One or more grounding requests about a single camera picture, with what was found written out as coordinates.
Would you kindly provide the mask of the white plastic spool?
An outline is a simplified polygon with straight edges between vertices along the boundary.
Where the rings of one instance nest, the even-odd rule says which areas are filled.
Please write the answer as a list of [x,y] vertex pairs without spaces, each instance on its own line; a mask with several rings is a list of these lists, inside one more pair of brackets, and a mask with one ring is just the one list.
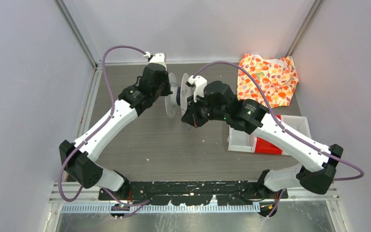
[[171,94],[165,97],[165,108],[168,118],[174,118],[177,109],[181,111],[183,116],[187,110],[187,98],[193,96],[192,88],[190,88],[186,82],[189,79],[189,75],[184,73],[180,82],[174,73],[169,73],[169,83],[171,86]]

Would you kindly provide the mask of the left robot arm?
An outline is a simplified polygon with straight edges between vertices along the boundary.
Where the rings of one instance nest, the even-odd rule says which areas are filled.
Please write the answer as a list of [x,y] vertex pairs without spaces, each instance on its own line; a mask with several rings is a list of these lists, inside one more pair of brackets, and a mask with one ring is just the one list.
[[59,153],[65,171],[83,188],[97,186],[110,190],[117,200],[128,196],[125,178],[96,164],[96,160],[108,143],[130,122],[134,121],[159,97],[171,94],[167,68],[149,63],[138,77],[138,83],[125,88],[113,107],[85,135],[59,145]]

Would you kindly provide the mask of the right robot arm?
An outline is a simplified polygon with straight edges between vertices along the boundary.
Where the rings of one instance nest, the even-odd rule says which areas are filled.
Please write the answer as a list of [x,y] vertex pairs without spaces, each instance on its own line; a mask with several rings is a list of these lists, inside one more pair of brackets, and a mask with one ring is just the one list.
[[326,194],[334,181],[337,158],[343,148],[318,143],[288,126],[270,110],[255,100],[239,100],[230,86],[204,78],[186,81],[194,88],[186,99],[181,121],[195,128],[210,120],[224,121],[236,131],[263,139],[280,148],[299,164],[280,170],[264,170],[258,178],[256,190],[262,198],[269,198],[282,189],[303,187],[315,194]]

